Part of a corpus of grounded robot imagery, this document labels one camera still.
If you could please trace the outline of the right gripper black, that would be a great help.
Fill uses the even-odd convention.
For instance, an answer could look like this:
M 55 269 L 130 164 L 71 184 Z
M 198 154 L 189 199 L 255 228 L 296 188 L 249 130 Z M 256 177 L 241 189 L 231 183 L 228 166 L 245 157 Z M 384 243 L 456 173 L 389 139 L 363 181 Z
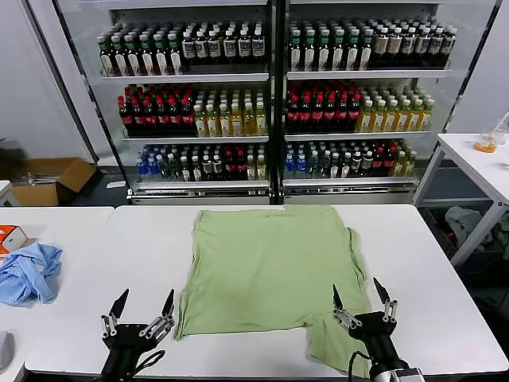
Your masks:
M 377 345 L 380 348 L 394 348 L 391 335 L 397 325 L 396 310 L 398 301 L 390 298 L 387 289 L 376 277 L 373 278 L 373 282 L 384 306 L 384 313 L 370 312 L 353 316 L 344 308 L 336 285 L 333 284 L 333 316 L 340 326 L 349 331 L 350 337 L 362 341 L 366 347 Z

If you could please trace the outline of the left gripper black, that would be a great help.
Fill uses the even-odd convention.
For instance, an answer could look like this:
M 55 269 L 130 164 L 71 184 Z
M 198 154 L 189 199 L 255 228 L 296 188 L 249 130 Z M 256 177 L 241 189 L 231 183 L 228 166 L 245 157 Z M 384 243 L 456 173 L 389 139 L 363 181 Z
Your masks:
M 157 347 L 157 341 L 162 341 L 175 325 L 173 318 L 174 289 L 169 292 L 161 314 L 149 325 L 147 324 L 118 324 L 118 320 L 126 305 L 129 289 L 114 300 L 108 314 L 101 316 L 103 327 L 103 343 L 109 350 L 116 349 L 121 353 L 141 355 Z

